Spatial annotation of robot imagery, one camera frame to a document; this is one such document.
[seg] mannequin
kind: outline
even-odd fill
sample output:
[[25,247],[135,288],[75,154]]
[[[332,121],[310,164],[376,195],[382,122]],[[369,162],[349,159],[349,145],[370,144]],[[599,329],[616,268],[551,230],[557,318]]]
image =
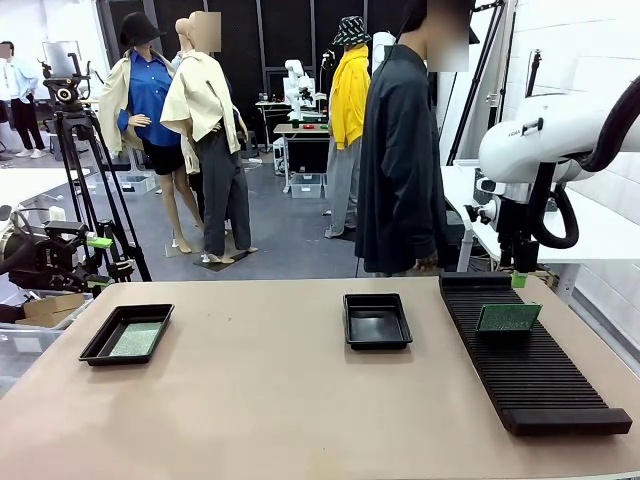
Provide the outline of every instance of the mannequin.
[[182,61],[169,89],[161,123],[195,143],[206,205],[203,261],[228,264],[234,260],[225,255],[227,212],[236,248],[247,253],[257,249],[251,246],[247,180],[234,119],[237,109],[220,64],[195,50],[198,13],[176,22]]
[[193,192],[189,188],[181,137],[160,123],[166,94],[174,75],[169,62],[151,49],[151,40],[162,35],[144,14],[136,12],[125,17],[120,41],[129,50],[114,66],[100,99],[100,123],[107,128],[109,148],[122,150],[122,140],[144,150],[153,165],[162,188],[162,201],[173,227],[174,241],[180,252],[191,253],[176,205],[177,190],[191,212],[196,225],[204,231]]

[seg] person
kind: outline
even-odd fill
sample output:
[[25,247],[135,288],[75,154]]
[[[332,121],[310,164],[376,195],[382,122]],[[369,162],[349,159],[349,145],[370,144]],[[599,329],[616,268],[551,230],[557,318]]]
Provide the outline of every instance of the person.
[[356,256],[377,276],[434,274],[446,247],[439,137],[424,61],[470,30],[473,0],[412,0],[373,76],[362,137]]
[[4,65],[4,81],[11,95],[13,123],[24,147],[16,157],[44,157],[47,152],[44,150],[44,142],[38,128],[33,97],[38,88],[38,71],[27,62],[15,58],[15,46],[12,42],[4,41],[2,44],[8,45],[10,49],[9,58]]

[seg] yellow jacket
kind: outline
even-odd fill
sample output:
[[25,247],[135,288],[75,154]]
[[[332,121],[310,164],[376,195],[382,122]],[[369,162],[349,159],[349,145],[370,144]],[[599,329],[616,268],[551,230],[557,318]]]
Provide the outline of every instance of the yellow jacket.
[[369,47],[354,48],[344,54],[333,75],[331,129],[338,150],[344,150],[362,136],[364,110],[371,77]]

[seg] dark pants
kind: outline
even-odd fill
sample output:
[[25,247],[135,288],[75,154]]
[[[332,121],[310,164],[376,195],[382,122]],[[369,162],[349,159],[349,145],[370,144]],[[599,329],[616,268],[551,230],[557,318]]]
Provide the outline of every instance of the dark pants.
[[11,100],[11,113],[13,115],[13,123],[16,130],[20,134],[22,144],[27,150],[33,150],[33,144],[29,138],[29,132],[33,136],[38,150],[44,150],[44,143],[38,129],[38,121],[36,120],[36,108],[33,104],[33,95],[27,97],[29,103],[22,103],[18,98]]
[[249,189],[240,152],[229,153],[224,130],[211,132],[196,144],[202,170],[205,218],[204,249],[224,255],[224,219],[229,213],[233,238],[238,250],[251,247]]

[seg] cardboard box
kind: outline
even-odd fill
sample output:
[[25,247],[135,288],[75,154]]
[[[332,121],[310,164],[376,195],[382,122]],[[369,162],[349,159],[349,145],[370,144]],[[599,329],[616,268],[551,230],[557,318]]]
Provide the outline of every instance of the cardboard box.
[[36,315],[34,317],[25,318],[24,320],[18,320],[16,322],[16,325],[30,325],[32,327],[53,328],[75,311],[75,308],[71,308],[69,310],[63,310],[62,312]]
[[28,319],[41,315],[65,312],[67,310],[75,310],[82,304],[84,304],[84,296],[81,293],[43,298],[42,300],[25,303],[23,305],[24,316]]

